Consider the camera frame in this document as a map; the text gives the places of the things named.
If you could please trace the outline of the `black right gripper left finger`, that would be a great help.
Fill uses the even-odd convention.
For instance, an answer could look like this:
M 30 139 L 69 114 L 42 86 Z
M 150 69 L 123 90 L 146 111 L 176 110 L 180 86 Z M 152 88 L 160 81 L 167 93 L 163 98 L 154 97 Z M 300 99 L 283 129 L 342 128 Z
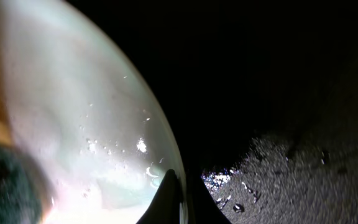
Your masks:
M 167 170 L 148 209 L 137 224 L 179 224 L 181 188 L 173 169 Z

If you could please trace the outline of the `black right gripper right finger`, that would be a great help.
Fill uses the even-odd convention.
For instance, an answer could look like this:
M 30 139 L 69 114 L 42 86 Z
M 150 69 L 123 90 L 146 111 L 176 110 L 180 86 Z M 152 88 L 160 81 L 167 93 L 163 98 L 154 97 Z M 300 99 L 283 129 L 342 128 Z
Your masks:
M 191 224 L 231 224 L 215 204 L 198 175 L 186 176 L 186 199 Z

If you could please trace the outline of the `light blue plate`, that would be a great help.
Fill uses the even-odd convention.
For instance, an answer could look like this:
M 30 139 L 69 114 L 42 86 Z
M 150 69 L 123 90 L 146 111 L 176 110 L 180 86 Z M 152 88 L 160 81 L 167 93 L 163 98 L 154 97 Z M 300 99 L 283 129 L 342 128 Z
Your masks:
M 120 48 L 65 1 L 0 1 L 0 144 L 42 202 L 40 223 L 137 223 L 169 169 L 168 121 Z

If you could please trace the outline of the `green yellow sponge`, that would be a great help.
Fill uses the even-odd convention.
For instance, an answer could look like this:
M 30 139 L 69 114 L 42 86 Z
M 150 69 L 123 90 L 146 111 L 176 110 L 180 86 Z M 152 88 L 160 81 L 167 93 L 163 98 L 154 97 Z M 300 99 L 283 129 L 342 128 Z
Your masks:
M 36 224 L 42 215 L 39 193 L 21 161 L 0 144 L 0 224 Z

